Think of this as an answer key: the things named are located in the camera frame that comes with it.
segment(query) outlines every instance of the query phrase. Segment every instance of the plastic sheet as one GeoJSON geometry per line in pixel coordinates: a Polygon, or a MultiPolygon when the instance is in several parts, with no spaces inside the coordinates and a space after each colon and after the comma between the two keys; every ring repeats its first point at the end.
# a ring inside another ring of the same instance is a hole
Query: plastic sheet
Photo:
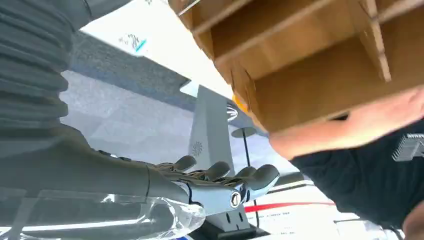
{"type": "Polygon", "coordinates": [[[205,218],[201,206],[164,197],[69,191],[23,197],[0,188],[0,240],[168,240],[199,228],[205,218]]]}

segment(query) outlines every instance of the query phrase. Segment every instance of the cardboard compartment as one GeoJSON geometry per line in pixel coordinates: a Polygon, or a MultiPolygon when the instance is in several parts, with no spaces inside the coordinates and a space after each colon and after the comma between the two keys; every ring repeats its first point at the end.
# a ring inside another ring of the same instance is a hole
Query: cardboard compartment
{"type": "Polygon", "coordinates": [[[423,3],[202,0],[180,19],[247,114],[276,132],[424,84],[423,3]]]}
{"type": "Polygon", "coordinates": [[[261,123],[276,132],[424,84],[424,7],[382,25],[392,81],[379,78],[364,46],[352,37],[255,82],[261,123]]]}

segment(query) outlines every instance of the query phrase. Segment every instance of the person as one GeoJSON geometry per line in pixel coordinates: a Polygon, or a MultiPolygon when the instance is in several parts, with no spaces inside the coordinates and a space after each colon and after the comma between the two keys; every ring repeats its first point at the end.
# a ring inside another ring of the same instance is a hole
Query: person
{"type": "Polygon", "coordinates": [[[341,212],[424,239],[424,88],[271,134],[341,212]]]}

